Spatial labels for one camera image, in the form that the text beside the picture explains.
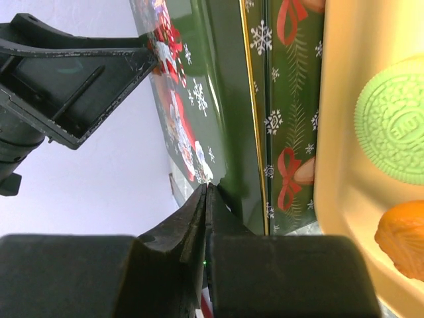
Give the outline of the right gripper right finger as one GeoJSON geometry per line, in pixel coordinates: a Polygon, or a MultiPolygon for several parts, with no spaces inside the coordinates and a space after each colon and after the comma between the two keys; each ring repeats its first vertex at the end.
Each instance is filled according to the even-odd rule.
{"type": "Polygon", "coordinates": [[[343,236],[259,236],[206,197],[206,270],[215,317],[379,317],[365,261],[343,236]]]}

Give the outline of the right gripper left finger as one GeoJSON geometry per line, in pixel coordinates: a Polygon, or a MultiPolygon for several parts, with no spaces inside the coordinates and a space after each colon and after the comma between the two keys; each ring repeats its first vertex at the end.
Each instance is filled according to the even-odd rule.
{"type": "Polygon", "coordinates": [[[194,317],[207,186],[138,237],[1,238],[2,317],[194,317]]]}

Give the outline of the gold tin lid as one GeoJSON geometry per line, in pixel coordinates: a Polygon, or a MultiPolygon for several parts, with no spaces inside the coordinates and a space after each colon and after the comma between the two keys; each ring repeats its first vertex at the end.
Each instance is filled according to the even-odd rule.
{"type": "Polygon", "coordinates": [[[265,182],[241,1],[132,1],[158,58],[150,82],[178,203],[200,184],[265,235],[265,182]]]}

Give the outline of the green square cookie tin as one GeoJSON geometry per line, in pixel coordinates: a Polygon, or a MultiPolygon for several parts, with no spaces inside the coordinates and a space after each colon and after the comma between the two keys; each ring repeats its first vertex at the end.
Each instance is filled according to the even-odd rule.
{"type": "Polygon", "coordinates": [[[324,1],[243,1],[252,75],[266,232],[315,222],[324,1]]]}

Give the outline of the yellow serving tray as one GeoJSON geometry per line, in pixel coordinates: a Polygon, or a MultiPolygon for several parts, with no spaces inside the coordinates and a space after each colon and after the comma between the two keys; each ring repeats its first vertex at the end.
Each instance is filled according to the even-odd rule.
{"type": "Polygon", "coordinates": [[[354,133],[354,108],[377,73],[423,55],[422,1],[328,1],[325,9],[315,212],[327,235],[361,250],[381,301],[398,317],[423,316],[423,282],[402,275],[374,240],[382,214],[423,188],[379,171],[354,133]]]}

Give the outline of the orange fish cookie left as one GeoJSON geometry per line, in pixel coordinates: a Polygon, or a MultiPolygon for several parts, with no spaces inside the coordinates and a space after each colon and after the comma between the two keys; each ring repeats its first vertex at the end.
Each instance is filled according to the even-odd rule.
{"type": "Polygon", "coordinates": [[[374,240],[405,277],[423,281],[423,201],[400,203],[381,217],[374,240]]]}

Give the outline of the green round cookie left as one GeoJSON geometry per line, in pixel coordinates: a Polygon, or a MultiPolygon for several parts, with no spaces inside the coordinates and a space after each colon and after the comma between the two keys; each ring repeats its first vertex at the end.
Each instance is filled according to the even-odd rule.
{"type": "Polygon", "coordinates": [[[373,76],[354,108],[366,157],[389,177],[423,185],[423,59],[409,58],[373,76]]]}

